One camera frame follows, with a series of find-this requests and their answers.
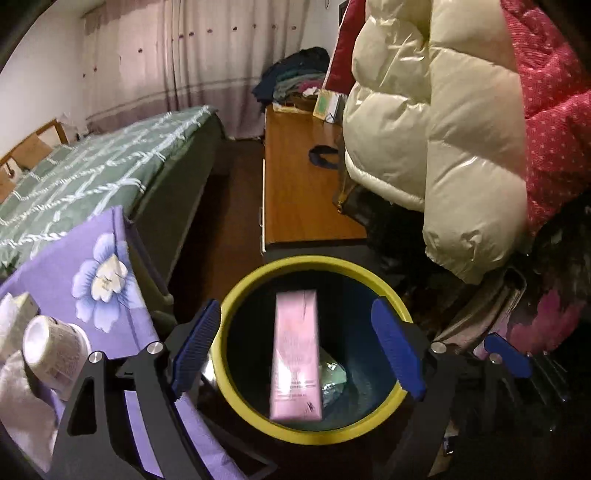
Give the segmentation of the white paper cup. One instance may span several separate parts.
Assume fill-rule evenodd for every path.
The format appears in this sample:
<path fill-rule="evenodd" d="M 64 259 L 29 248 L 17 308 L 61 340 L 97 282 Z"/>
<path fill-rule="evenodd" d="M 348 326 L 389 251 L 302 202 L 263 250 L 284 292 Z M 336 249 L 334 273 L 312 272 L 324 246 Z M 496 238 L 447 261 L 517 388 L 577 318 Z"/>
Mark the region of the white paper cup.
<path fill-rule="evenodd" d="M 22 354 L 33 374 L 62 400 L 67 401 L 91 352 L 81 327 L 38 315 L 27 325 Z"/>

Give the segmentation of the pink carton box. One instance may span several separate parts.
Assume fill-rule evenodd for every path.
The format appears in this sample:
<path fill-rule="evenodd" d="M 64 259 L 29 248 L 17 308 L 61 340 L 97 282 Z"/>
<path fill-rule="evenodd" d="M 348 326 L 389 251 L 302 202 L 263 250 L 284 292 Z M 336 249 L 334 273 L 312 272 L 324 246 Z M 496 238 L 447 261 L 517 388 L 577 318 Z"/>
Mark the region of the pink carton box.
<path fill-rule="evenodd" d="M 318 422 L 322 419 L 317 292 L 276 294 L 270 420 Z"/>

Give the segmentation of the yellow-rimmed trash bin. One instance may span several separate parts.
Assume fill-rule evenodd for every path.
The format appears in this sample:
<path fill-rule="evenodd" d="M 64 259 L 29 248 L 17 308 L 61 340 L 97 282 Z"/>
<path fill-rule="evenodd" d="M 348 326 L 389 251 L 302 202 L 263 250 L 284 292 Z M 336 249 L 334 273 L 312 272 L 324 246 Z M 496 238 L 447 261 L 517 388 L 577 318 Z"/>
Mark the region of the yellow-rimmed trash bin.
<path fill-rule="evenodd" d="M 221 303 L 211 361 L 224 400 L 257 431 L 297 445 L 377 429 L 408 397 L 372 325 L 377 300 L 412 320 L 385 280 L 346 260 L 295 256 L 254 270 Z"/>

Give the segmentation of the crumpled foil wrapper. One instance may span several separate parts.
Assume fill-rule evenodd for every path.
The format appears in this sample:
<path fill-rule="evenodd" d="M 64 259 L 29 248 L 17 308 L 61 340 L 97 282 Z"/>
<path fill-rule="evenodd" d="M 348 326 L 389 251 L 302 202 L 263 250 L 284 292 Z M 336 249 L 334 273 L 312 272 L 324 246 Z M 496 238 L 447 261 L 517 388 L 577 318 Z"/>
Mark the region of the crumpled foil wrapper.
<path fill-rule="evenodd" d="M 320 349 L 318 371 L 321 378 L 322 406 L 328 408 L 341 397 L 348 382 L 348 376 L 345 368 L 323 348 Z"/>

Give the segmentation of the purple floral tablecloth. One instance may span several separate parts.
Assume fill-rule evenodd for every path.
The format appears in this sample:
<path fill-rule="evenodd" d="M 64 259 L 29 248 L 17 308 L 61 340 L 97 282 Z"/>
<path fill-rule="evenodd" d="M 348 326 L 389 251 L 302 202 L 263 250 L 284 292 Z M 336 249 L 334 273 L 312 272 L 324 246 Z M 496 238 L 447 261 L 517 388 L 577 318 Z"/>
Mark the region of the purple floral tablecloth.
<path fill-rule="evenodd" d="M 1 281 L 5 294 L 31 294 L 42 315 L 84 330 L 92 350 L 109 359 L 137 354 L 156 341 L 133 272 L 128 234 L 133 230 L 122 207 L 112 207 L 76 226 L 43 248 Z M 135 233 L 131 245 L 140 246 Z M 125 394 L 130 424 L 142 467 L 161 476 L 143 424 L 135 392 Z M 247 479 L 219 445 L 187 394 L 175 406 L 197 453 L 214 479 Z"/>

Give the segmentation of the cream puffer jacket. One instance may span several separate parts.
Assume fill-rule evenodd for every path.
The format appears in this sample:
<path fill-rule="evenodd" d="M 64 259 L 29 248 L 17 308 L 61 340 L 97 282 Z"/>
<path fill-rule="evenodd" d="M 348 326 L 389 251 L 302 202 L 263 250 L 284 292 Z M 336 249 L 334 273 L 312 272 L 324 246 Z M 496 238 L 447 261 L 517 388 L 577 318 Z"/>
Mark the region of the cream puffer jacket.
<path fill-rule="evenodd" d="M 342 117 L 349 175 L 424 216 L 427 256 L 468 284 L 526 229 L 522 90 L 497 1 L 370 1 Z"/>

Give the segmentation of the orange wooden desk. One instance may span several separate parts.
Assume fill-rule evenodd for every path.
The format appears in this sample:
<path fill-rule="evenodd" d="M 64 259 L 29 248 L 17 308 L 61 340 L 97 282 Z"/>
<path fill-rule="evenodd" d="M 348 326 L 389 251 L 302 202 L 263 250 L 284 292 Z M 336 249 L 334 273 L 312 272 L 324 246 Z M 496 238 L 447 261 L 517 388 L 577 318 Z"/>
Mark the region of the orange wooden desk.
<path fill-rule="evenodd" d="M 308 151 L 335 147 L 339 126 L 311 114 L 266 108 L 263 157 L 263 252 L 288 247 L 356 245 L 366 240 L 365 228 L 338 212 L 332 198 L 339 173 L 312 165 Z"/>

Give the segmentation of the pink dotted garment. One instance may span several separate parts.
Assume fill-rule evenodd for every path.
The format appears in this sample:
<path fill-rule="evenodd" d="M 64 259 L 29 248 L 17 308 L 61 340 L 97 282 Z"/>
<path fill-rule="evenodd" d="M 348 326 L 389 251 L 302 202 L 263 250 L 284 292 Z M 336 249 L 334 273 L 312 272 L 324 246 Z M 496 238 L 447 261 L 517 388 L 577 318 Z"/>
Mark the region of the pink dotted garment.
<path fill-rule="evenodd" d="M 590 186 L 590 73 L 535 2 L 501 7 L 522 87 L 528 225 L 537 233 Z"/>

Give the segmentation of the bed with green plaid duvet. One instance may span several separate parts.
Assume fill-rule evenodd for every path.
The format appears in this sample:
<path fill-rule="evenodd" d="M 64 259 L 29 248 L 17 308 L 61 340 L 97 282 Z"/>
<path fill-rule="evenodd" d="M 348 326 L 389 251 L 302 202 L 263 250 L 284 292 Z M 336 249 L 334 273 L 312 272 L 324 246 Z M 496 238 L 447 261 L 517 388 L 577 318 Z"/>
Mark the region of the bed with green plaid duvet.
<path fill-rule="evenodd" d="M 1 276 L 75 226 L 120 206 L 156 271 L 171 277 L 224 128 L 211 105 L 55 148 L 1 204 Z"/>

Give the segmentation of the green framed picture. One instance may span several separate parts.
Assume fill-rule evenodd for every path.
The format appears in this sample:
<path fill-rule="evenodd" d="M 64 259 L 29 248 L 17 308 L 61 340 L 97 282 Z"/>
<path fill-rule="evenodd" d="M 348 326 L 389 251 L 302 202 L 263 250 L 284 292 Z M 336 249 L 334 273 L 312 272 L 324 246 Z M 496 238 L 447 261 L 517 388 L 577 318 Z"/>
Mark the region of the green framed picture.
<path fill-rule="evenodd" d="M 337 110 L 339 94 L 330 90 L 321 89 L 318 91 L 317 101 L 312 114 L 324 122 L 335 122 L 335 110 Z"/>

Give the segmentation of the pile of dark clothes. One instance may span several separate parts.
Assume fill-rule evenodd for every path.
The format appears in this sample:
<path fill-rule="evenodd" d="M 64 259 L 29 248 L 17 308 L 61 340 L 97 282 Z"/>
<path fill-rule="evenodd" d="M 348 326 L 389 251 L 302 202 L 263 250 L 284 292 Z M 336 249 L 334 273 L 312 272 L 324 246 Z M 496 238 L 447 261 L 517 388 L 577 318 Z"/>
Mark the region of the pile of dark clothes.
<path fill-rule="evenodd" d="M 264 109 L 273 102 L 282 102 L 305 81 L 322 82 L 328 68 L 329 53 L 325 48 L 302 49 L 267 68 L 253 87 L 252 95 Z"/>

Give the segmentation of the pink striped curtain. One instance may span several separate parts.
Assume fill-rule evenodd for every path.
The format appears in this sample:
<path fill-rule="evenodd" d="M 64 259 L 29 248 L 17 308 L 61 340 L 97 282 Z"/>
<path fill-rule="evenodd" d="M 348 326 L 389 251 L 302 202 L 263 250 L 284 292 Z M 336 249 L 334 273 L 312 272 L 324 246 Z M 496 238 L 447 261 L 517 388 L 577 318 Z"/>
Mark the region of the pink striped curtain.
<path fill-rule="evenodd" d="M 252 90 L 301 48 L 306 1 L 105 1 L 83 18 L 86 125 L 114 131 L 211 105 L 226 133 L 263 134 Z"/>

